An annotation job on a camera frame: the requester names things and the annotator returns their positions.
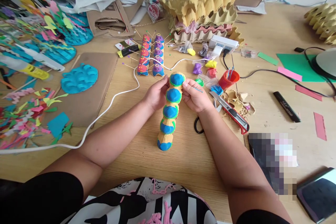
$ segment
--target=scissors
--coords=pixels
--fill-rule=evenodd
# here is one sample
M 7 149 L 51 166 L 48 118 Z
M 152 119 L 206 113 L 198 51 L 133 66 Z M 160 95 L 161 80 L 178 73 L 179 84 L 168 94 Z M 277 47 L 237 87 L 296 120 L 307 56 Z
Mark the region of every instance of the scissors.
M 218 113 L 220 112 L 220 110 L 223 107 L 221 104 L 219 104 L 218 107 L 216 106 L 216 99 L 214 99 L 214 101 L 213 101 L 213 106 L 216 108 Z M 198 122 L 199 119 L 200 119 L 199 117 L 196 118 L 195 123 L 194 123 L 194 129 L 198 134 L 202 134 L 202 133 L 204 133 L 204 129 L 202 129 L 201 131 L 198 131 L 198 129 L 197 129 L 197 122 Z

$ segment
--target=box cutter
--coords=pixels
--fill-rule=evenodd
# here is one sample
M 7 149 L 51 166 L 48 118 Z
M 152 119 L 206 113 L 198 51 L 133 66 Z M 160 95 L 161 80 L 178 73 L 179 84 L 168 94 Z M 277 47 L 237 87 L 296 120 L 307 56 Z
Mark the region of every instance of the box cutter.
M 215 92 L 211 91 L 210 94 L 219 102 L 220 106 L 223 107 L 223 109 L 229 114 L 229 116 L 238 124 L 241 134 L 244 135 L 246 134 L 250 126 L 249 124 L 245 121 L 244 118 L 240 114 L 237 113 L 224 99 L 222 99 L 218 94 Z

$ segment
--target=pink paper strip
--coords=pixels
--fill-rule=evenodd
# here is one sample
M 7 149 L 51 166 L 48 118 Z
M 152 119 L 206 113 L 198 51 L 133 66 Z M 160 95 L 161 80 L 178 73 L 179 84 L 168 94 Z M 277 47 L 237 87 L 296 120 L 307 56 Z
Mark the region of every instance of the pink paper strip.
M 283 68 L 281 66 L 278 67 L 278 72 L 279 73 L 283 73 L 284 75 L 288 76 L 288 77 L 291 77 L 297 81 L 302 81 L 302 75 L 299 75 L 299 74 L 296 74 L 292 71 L 289 71 L 288 69 L 286 68 Z
M 325 129 L 325 126 L 324 126 L 323 116 L 314 112 L 314 119 L 315 119 L 315 127 L 316 127 L 317 137 L 326 141 L 327 140 L 327 135 L 326 135 L 326 129 Z
M 47 96 L 47 98 L 51 98 L 55 93 L 55 90 L 51 91 L 50 94 Z
M 42 132 L 42 133 L 47 133 L 47 134 L 50 134 L 50 133 L 51 133 L 51 131 L 50 131 L 50 130 L 47 130 L 47 129 L 41 129 L 41 132 Z
M 43 106 L 39 106 L 39 107 L 36 107 L 36 108 L 32 108 L 31 110 L 34 111 L 34 112 L 40 112 L 43 108 Z
M 296 90 L 296 91 L 299 91 L 300 93 L 303 93 L 303 94 L 305 94 L 305 95 L 308 95 L 308 96 L 310 96 L 310 97 L 313 97 L 313 98 L 315 98 L 315 99 L 317 99 L 317 100 L 319 100 L 319 101 L 322 101 L 322 96 L 321 96 L 321 95 L 316 94 L 316 93 L 314 93 L 314 92 L 312 92 L 312 91 L 309 91 L 309 90 L 306 89 L 306 88 L 303 88 L 303 87 L 301 87 L 301 86 L 296 85 L 296 86 L 295 86 L 295 90 Z

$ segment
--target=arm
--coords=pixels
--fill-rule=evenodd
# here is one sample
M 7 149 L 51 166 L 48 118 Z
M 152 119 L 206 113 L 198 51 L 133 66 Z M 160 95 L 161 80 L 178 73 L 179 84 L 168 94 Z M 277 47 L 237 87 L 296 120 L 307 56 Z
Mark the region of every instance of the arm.
M 85 200 L 103 169 L 120 155 L 154 111 L 163 108 L 168 87 L 169 78 L 165 76 L 134 107 L 89 134 L 82 147 L 70 150 L 41 174 L 56 171 L 73 174 L 83 186 Z
M 251 209 L 272 212 L 292 223 L 261 168 L 223 121 L 203 88 L 195 81 L 187 79 L 183 83 L 183 100 L 198 113 L 227 190 L 233 223 L 236 223 L 242 213 Z

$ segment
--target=playing card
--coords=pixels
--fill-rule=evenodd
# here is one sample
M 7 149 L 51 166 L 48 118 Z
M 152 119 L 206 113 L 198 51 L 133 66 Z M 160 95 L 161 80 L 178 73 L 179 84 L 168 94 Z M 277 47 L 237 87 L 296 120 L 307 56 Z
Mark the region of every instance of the playing card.
M 127 39 L 125 41 L 121 41 L 120 43 L 116 44 L 115 46 L 119 49 L 125 49 L 126 47 L 133 46 L 135 43 L 131 39 Z

